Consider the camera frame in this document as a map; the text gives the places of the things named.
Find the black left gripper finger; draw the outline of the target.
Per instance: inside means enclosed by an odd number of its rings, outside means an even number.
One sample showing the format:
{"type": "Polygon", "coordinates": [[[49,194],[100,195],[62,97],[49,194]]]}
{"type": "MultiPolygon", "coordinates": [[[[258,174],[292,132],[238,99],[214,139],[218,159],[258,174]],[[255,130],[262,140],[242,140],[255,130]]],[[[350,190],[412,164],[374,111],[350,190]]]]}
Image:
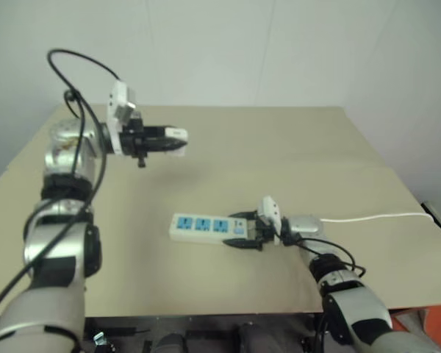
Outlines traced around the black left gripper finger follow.
{"type": "Polygon", "coordinates": [[[145,126],[143,134],[146,138],[166,138],[172,126],[145,126]]]}
{"type": "Polygon", "coordinates": [[[186,145],[186,140],[180,140],[178,138],[155,138],[146,141],[146,151],[172,152],[183,149],[186,145]]]}

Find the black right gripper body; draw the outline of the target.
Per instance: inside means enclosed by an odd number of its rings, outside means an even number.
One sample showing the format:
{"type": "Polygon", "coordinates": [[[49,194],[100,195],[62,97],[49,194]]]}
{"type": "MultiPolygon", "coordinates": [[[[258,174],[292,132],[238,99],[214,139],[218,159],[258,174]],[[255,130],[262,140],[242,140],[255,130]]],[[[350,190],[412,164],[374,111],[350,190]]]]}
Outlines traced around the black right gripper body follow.
{"type": "Polygon", "coordinates": [[[271,220],[262,220],[257,211],[247,213],[248,239],[253,246],[263,246],[265,243],[272,242],[279,245],[279,235],[271,220]]]}

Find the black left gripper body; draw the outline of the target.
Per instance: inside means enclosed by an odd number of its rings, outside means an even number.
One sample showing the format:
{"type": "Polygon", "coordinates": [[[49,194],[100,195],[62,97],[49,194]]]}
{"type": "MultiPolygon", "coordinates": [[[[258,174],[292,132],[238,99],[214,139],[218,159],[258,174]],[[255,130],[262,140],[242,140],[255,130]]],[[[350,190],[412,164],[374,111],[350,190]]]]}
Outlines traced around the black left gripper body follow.
{"type": "Polygon", "coordinates": [[[146,151],[146,141],[155,138],[146,138],[143,134],[145,126],[142,115],[134,113],[129,119],[129,123],[123,126],[122,132],[119,133],[121,150],[123,155],[137,159],[139,168],[146,167],[146,158],[149,153],[146,151]]]}

